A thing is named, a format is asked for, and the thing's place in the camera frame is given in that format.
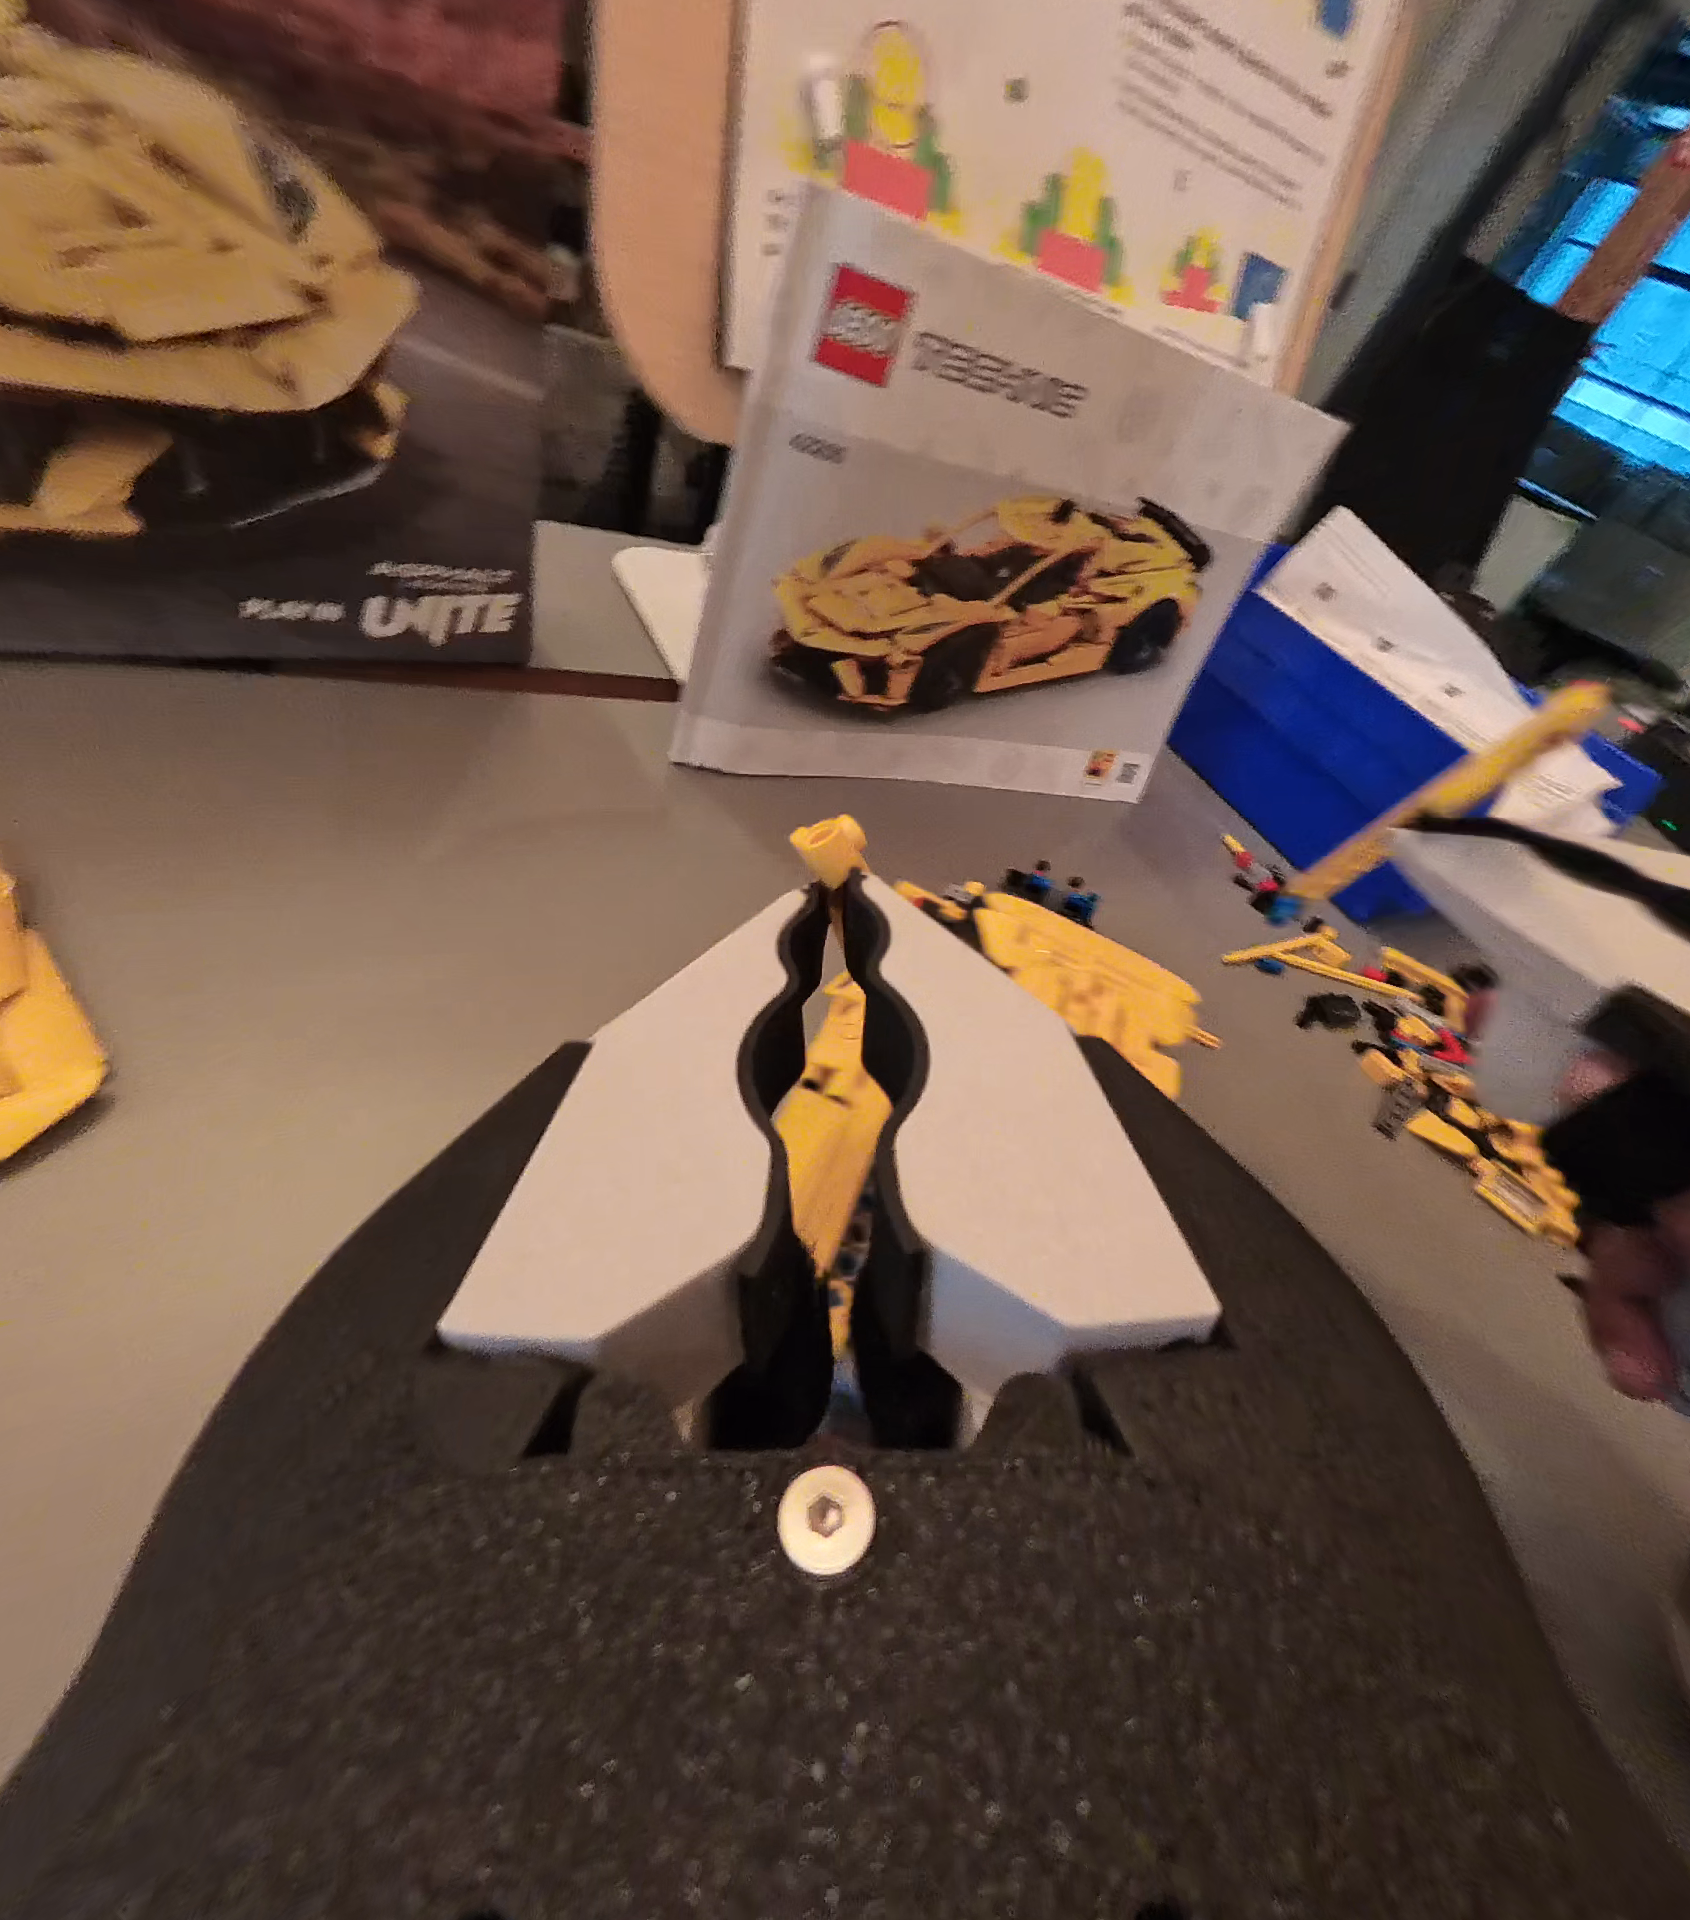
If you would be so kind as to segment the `white papers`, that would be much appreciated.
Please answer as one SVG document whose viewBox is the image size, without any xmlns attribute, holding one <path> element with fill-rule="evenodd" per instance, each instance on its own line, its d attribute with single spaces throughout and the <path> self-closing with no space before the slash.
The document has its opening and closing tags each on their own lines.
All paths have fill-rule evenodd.
<svg viewBox="0 0 1690 1920">
<path fill-rule="evenodd" d="M 1273 560 L 1257 591 L 1464 754 L 1515 732 L 1541 695 L 1349 508 Z M 1604 838 L 1639 817 L 1658 778 L 1595 735 L 1550 749 L 1486 805 L 1494 818 Z"/>
</svg>

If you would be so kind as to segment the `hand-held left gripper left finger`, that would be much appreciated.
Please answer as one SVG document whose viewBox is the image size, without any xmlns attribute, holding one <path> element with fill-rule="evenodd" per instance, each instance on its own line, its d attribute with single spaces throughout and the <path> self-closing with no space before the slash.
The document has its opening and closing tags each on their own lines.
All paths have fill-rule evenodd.
<svg viewBox="0 0 1690 1920">
<path fill-rule="evenodd" d="M 777 898 L 580 1047 L 441 1314 L 463 1354 L 637 1380 L 667 1406 L 735 1370 L 814 1374 L 824 1288 L 774 1127 L 807 1060 L 824 892 Z"/>
</svg>

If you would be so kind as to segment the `toy car set box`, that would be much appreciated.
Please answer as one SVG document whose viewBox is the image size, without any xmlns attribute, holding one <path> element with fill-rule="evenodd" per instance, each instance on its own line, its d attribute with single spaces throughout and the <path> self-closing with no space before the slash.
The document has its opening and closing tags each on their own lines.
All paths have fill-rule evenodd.
<svg viewBox="0 0 1690 1920">
<path fill-rule="evenodd" d="M 567 13 L 0 1 L 0 656 L 529 661 Z"/>
</svg>

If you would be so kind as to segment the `toy car instruction booklet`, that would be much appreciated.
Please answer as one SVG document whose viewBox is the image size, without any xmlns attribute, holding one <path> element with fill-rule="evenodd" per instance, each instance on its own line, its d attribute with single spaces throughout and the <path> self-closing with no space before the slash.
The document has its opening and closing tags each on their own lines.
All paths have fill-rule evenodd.
<svg viewBox="0 0 1690 1920">
<path fill-rule="evenodd" d="M 807 188 L 669 755 L 1135 804 L 1346 423 Z"/>
</svg>

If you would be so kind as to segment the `blue plastic bin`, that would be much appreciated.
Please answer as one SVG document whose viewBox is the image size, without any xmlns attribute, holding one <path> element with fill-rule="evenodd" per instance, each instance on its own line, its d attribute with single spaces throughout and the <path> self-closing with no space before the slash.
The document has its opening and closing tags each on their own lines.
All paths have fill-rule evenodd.
<svg viewBox="0 0 1690 1920">
<path fill-rule="evenodd" d="M 1257 591 L 1284 552 L 1242 591 L 1167 745 L 1296 874 L 1467 754 Z"/>
</svg>

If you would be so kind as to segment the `large paned window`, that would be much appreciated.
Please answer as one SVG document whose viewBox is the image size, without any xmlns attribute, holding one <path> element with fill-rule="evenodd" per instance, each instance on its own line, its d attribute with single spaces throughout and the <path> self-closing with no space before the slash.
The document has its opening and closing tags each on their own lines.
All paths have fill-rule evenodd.
<svg viewBox="0 0 1690 1920">
<path fill-rule="evenodd" d="M 1531 300 L 1557 302 L 1687 125 L 1690 26 L 1675 26 L 1599 107 L 1500 255 L 1500 275 Z M 1690 215 L 1599 324 L 1524 489 L 1599 516 L 1637 474 L 1690 481 Z"/>
</svg>

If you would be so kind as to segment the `grey desk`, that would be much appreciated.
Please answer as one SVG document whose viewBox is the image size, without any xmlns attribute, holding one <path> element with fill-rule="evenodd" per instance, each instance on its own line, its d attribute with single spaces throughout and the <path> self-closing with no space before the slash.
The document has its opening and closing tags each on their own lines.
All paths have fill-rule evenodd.
<svg viewBox="0 0 1690 1920">
<path fill-rule="evenodd" d="M 112 1052 L 97 1113 L 0 1175 L 0 1785 L 324 1257 L 551 1047 L 788 888 L 795 825 L 851 813 L 888 877 L 1050 856 L 1196 984 L 1219 1047 L 1187 1057 L 1188 1113 L 1383 1311 L 1690 1862 L 1661 1613 L 1690 1425 L 1604 1384 L 1563 1260 L 1372 1129 L 1349 1039 L 1296 1027 L 1300 975 L 1223 962 L 1257 935 L 1219 853 L 1239 824 L 1175 765 L 1136 805 L 675 767 L 605 535 L 550 542 L 517 675 L 0 663 L 0 853 Z"/>
</svg>

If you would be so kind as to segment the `brick picture poster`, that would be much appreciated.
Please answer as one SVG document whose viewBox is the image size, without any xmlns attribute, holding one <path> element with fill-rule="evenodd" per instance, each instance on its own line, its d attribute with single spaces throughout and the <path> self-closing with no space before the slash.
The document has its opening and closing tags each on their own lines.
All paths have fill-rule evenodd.
<svg viewBox="0 0 1690 1920">
<path fill-rule="evenodd" d="M 1415 29 L 1401 1 L 734 7 L 718 357 L 855 193 L 1295 394 Z"/>
</svg>

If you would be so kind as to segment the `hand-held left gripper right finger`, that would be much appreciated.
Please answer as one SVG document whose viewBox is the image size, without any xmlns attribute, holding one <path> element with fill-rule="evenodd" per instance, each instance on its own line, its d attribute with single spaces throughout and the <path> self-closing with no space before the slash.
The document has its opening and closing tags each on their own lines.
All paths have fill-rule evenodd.
<svg viewBox="0 0 1690 1920">
<path fill-rule="evenodd" d="M 991 1401 L 1084 1354 L 1207 1342 L 1218 1294 L 1074 1029 L 894 886 L 861 898 L 924 1041 L 892 1113 L 924 1353 Z"/>
</svg>

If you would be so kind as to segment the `pile of small toy pieces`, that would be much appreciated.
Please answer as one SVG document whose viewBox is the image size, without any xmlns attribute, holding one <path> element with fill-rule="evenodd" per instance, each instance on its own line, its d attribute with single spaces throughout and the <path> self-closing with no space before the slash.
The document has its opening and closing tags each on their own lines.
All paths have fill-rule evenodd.
<svg viewBox="0 0 1690 1920">
<path fill-rule="evenodd" d="M 1311 988 L 1295 1023 L 1351 1041 L 1379 1102 L 1383 1138 L 1418 1138 L 1461 1166 L 1473 1194 L 1524 1235 L 1577 1246 L 1577 1194 L 1547 1159 L 1540 1129 L 1479 1100 L 1479 1003 L 1489 1000 L 1481 962 L 1440 973 L 1397 948 L 1356 960 L 1335 925 L 1290 893 L 1283 868 L 1224 833 L 1230 881 L 1265 922 L 1266 939 L 1223 956 L 1226 967 L 1300 975 Z"/>
</svg>

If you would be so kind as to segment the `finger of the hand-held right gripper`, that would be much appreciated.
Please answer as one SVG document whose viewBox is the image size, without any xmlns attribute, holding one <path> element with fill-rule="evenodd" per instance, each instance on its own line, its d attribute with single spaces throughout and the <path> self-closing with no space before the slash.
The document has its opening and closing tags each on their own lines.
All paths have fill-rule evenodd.
<svg viewBox="0 0 1690 1920">
<path fill-rule="evenodd" d="M 1567 834 L 1397 834 L 1392 861 L 1498 976 L 1493 1096 L 1538 1115 L 1585 1048 L 1690 1093 L 1690 853 Z"/>
</svg>

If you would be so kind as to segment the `yellow toy car subassembly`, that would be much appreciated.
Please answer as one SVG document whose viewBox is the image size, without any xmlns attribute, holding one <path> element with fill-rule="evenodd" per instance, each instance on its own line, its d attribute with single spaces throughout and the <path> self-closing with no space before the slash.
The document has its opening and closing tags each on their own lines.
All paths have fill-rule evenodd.
<svg viewBox="0 0 1690 1920">
<path fill-rule="evenodd" d="M 1097 928 L 1098 893 L 1057 880 L 1049 861 L 1008 868 L 998 881 L 963 880 L 897 893 L 945 925 L 992 967 L 1063 1018 L 1081 1039 L 1100 1039 L 1167 1100 L 1183 1096 L 1187 1048 L 1219 1048 L 1202 1021 L 1202 995 L 1180 973 L 1124 948 Z"/>
</svg>

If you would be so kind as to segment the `yellow toy panel piece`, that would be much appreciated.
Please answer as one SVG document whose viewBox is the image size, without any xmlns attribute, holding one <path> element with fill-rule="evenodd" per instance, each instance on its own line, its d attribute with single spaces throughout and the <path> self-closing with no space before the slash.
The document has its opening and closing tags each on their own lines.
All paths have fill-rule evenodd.
<svg viewBox="0 0 1690 1920">
<path fill-rule="evenodd" d="M 819 1023 L 806 1065 L 784 1096 L 777 1129 L 786 1147 L 793 1229 L 819 1283 L 836 1285 L 854 1243 L 854 1219 L 870 1177 L 886 1093 L 865 1066 L 867 991 L 842 965 L 819 988 Z"/>
</svg>

